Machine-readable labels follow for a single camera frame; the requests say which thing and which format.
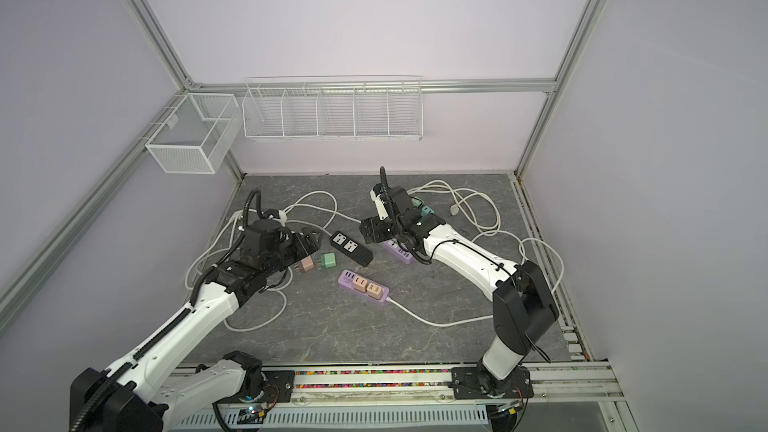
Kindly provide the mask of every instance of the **gray table surface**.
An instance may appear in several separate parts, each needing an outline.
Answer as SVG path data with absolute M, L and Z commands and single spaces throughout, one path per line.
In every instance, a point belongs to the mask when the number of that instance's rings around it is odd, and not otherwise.
M 390 176 L 390 186 L 408 188 L 422 186 L 433 179 L 445 180 L 453 188 L 469 187 L 488 194 L 502 216 L 502 229 L 523 238 L 525 230 L 509 178 L 503 174 L 477 175 L 408 175 Z M 339 203 L 339 211 L 354 218 L 376 214 L 369 190 L 378 176 L 248 176 L 236 194 L 228 215 L 242 208 L 252 188 L 262 191 L 262 208 L 285 208 L 313 190 L 331 192 Z M 468 238 L 477 235 L 475 226 L 461 213 L 451 216 L 450 194 L 417 194 L 434 208 L 459 233 Z M 314 195 L 305 200 L 317 206 L 332 208 L 328 196 Z M 469 199 L 479 223 L 494 223 L 493 209 L 482 198 Z M 324 225 L 330 214 L 308 207 L 297 207 L 289 219 Z M 288 224 L 294 230 L 300 224 Z M 363 243 L 358 225 L 336 217 L 328 227 Z M 225 234 L 222 246 L 226 246 Z M 507 235 L 481 237 L 478 244 L 501 257 L 518 262 L 518 244 Z M 265 364 L 299 364 L 306 362 L 475 362 L 488 349 L 494 338 L 493 321 L 485 320 L 449 328 L 431 327 L 387 304 L 370 304 L 341 289 L 336 280 L 344 269 L 365 275 L 388 286 L 390 295 L 414 313 L 432 322 L 454 322 L 492 313 L 492 305 L 467 279 L 445 264 L 405 265 L 378 244 L 369 245 L 374 259 L 363 268 L 336 252 L 337 266 L 295 271 L 293 282 L 283 292 L 288 305 L 271 324 L 251 332 L 233 332 L 223 324 L 216 326 L 190 352 L 185 364 L 213 363 L 232 350 L 242 350 Z M 320 252 L 334 252 L 324 237 Z M 265 292 L 252 297 L 230 317 L 236 328 L 261 324 L 283 305 L 282 297 Z M 552 360 L 568 361 L 570 353 L 560 328 L 555 324 L 538 342 Z M 542 361 L 532 351 L 526 361 Z

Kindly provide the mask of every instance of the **mesh basket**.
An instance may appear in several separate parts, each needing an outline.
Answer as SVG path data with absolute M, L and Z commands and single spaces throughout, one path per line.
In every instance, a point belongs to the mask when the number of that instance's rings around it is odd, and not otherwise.
M 245 135 L 253 140 L 421 139 L 420 86 L 259 85 L 243 98 Z
M 232 94 L 187 93 L 147 141 L 168 173 L 215 174 L 240 131 Z

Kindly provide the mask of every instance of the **black mounting plate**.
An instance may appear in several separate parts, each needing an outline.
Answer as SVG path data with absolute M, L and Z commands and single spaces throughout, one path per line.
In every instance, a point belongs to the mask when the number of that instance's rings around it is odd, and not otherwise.
M 278 402 L 290 402 L 290 396 L 291 396 L 291 393 L 293 392 L 293 379 L 296 377 L 296 371 L 295 370 L 262 370 L 262 371 L 264 373 L 264 376 L 266 377 L 266 381 L 264 382 L 264 397 L 259 399 L 259 402 L 272 403 L 275 400 L 276 394 L 277 394 Z M 243 402 L 241 402 L 237 397 L 238 396 L 234 395 L 230 398 L 220 400 L 220 402 L 226 403 L 226 404 L 243 404 Z
M 510 374 L 509 381 L 512 383 L 512 386 L 504 392 L 502 398 L 520 398 L 520 394 L 523 395 L 523 398 L 533 397 L 531 372 L 528 369 L 520 366 L 514 368 Z M 480 391 L 476 367 L 454 367 L 451 369 L 451 383 L 449 387 L 453 389 L 453 396 L 457 399 L 488 398 L 487 394 Z

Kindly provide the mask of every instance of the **metal beam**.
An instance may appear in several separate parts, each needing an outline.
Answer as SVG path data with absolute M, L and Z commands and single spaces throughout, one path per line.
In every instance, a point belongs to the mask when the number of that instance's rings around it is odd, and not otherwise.
M 147 155 L 145 138 L 151 136 L 183 96 L 182 92 L 178 92 L 168 101 L 141 135 L 144 138 L 137 139 L 123 153 L 70 215 L 45 239 L 45 242 L 16 273 L 14 279 L 0 289 L 0 336 L 8 330 L 96 217 L 110 203 L 120 187 L 133 174 L 141 159 Z
M 128 12 L 136 20 L 136 24 L 139 25 L 142 33 L 144 33 L 147 42 L 155 53 L 157 53 L 160 63 L 162 63 L 168 71 L 168 74 L 176 84 L 176 87 L 179 90 L 184 91 L 196 86 L 197 84 L 192 80 L 189 73 L 187 73 L 184 64 L 170 44 L 165 32 L 163 32 L 163 28 L 160 26 L 160 22 L 158 21 L 158 18 L 155 17 L 151 7 L 149 7 L 147 0 L 123 0 L 123 2 L 125 3 L 126 8 L 128 8 Z M 226 153 L 224 163 L 226 164 L 226 168 L 230 170 L 235 182 L 240 184 L 243 181 L 245 174 L 237 164 L 237 160 L 232 152 Z
M 270 82 L 270 87 L 307 89 L 334 89 L 351 86 L 420 86 L 422 93 L 451 92 L 552 92 L 554 79 L 465 79 L 465 80 L 406 80 L 375 82 Z M 245 83 L 202 84 L 191 92 L 233 93 L 242 96 L 248 91 Z
M 565 86 L 568 84 L 568 80 L 571 78 L 579 57 L 586 48 L 589 36 L 594 29 L 595 24 L 598 22 L 598 18 L 600 17 L 605 2 L 606 0 L 588 0 L 584 12 L 581 13 L 581 19 L 576 26 L 576 31 L 574 32 L 573 37 L 571 37 L 571 43 L 568 44 L 565 56 L 558 69 L 558 74 L 555 76 L 557 87 L 552 93 L 548 94 L 547 99 L 544 101 L 542 111 L 539 113 L 536 124 L 525 144 L 525 149 L 523 149 L 523 154 L 515 169 L 515 173 L 518 177 L 524 175 L 525 169 L 528 167 L 528 164 L 533 157 L 533 153 L 544 134 L 544 130 L 546 129 L 550 117 L 552 116 L 552 111 L 558 104 L 558 99 L 562 95 Z

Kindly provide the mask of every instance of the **gray wall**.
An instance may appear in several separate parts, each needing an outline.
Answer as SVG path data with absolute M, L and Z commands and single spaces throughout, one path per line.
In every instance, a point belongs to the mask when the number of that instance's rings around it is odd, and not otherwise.
M 766 0 L 610 0 L 524 176 L 641 430 L 764 430 Z
M 0 287 L 174 92 L 120 0 L 0 0 Z M 178 309 L 232 186 L 142 161 L 0 338 L 0 428 L 65 430 L 72 379 Z
M 120 0 L 0 0 L 0 287 L 174 92 Z

